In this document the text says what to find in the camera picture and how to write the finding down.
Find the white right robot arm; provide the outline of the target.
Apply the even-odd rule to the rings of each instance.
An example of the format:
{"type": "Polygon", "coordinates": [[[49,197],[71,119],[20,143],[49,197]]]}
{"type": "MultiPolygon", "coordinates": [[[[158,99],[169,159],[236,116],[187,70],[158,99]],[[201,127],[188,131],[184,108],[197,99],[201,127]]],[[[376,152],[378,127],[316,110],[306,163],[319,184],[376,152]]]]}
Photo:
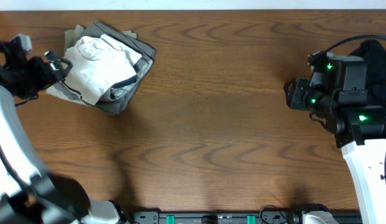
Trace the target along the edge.
{"type": "Polygon", "coordinates": [[[386,223],[386,106],[369,104],[362,85],[328,88],[297,78],[284,85],[287,106],[308,111],[335,137],[352,176],[364,223],[386,223]]]}

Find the white t-shirt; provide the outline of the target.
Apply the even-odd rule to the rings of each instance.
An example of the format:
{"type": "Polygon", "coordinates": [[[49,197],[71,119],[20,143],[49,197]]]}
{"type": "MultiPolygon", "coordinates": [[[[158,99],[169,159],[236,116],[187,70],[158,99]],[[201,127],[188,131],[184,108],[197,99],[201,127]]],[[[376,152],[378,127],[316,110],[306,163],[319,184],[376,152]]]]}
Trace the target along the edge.
{"type": "Polygon", "coordinates": [[[114,84],[137,75],[134,65],[142,54],[103,34],[98,38],[83,36],[66,50],[65,58],[73,65],[64,81],[67,88],[95,105],[114,84]]]}

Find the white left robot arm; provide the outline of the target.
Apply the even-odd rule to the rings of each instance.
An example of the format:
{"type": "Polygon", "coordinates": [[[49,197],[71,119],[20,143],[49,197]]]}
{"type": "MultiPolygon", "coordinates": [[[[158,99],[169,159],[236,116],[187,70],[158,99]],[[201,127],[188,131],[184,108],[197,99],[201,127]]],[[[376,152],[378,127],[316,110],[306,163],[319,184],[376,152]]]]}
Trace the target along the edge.
{"type": "Polygon", "coordinates": [[[0,65],[0,223],[127,223],[113,201],[91,200],[76,180],[50,171],[19,121],[14,97],[32,100],[71,69],[52,51],[45,56],[20,50],[0,65]]]}

